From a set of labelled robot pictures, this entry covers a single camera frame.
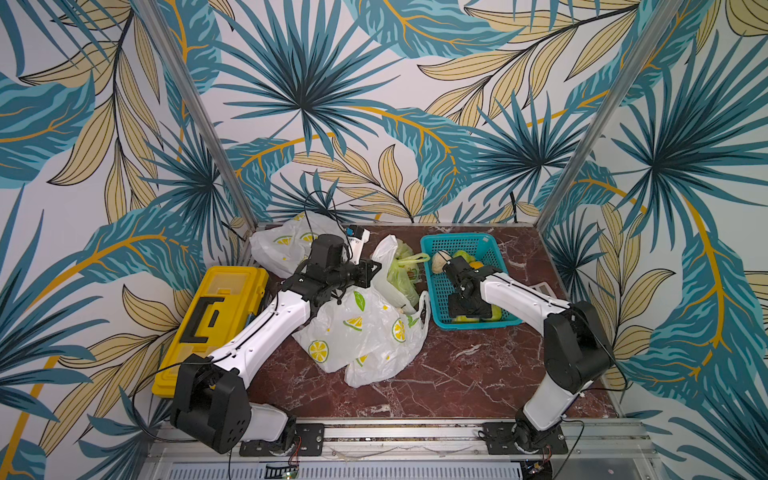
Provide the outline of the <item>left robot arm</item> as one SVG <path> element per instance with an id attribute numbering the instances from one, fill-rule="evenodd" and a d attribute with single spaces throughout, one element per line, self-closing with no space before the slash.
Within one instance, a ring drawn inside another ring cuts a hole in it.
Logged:
<path id="1" fill-rule="evenodd" d="M 369 238 L 360 226 L 341 236 L 318 236 L 308 258 L 281 283 L 260 315 L 207 357 L 193 355 L 181 363 L 171 425 L 220 454 L 242 440 L 292 447 L 294 420 L 277 407 L 251 403 L 248 388 L 277 347 L 323 305 L 350 287 L 370 286 L 382 265 L 361 256 Z"/>

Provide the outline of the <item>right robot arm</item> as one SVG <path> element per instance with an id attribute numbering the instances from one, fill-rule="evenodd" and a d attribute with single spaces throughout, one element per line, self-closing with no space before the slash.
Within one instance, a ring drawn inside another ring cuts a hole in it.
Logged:
<path id="1" fill-rule="evenodd" d="M 550 446 L 563 414 L 616 363 L 596 308 L 547 296 L 491 266 L 473 268 L 462 257 L 449 260 L 443 272 L 454 286 L 452 316 L 487 318 L 497 306 L 543 338 L 545 375 L 517 412 L 508 441 L 529 454 Z"/>

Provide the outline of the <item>green avocado print plastic bag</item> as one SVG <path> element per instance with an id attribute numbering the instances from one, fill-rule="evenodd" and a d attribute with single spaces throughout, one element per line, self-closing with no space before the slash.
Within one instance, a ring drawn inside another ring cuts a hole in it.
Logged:
<path id="1" fill-rule="evenodd" d="M 421 267 L 429 259 L 429 255 L 415 253 L 405 242 L 400 239 L 397 240 L 395 255 L 387 279 L 412 307 L 418 305 L 419 293 L 416 285 L 421 281 Z"/>

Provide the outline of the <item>white lemon print bag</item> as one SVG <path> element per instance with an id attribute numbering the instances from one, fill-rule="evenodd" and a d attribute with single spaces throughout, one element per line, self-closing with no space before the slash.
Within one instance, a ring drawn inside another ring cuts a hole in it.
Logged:
<path id="1" fill-rule="evenodd" d="M 322 371 L 344 372 L 352 388 L 389 380 L 403 371 L 424 346 L 432 309 L 429 293 L 416 307 L 387 279 L 398 238 L 379 242 L 372 258 L 382 264 L 369 288 L 354 287 L 340 302 L 321 307 L 293 339 Z"/>

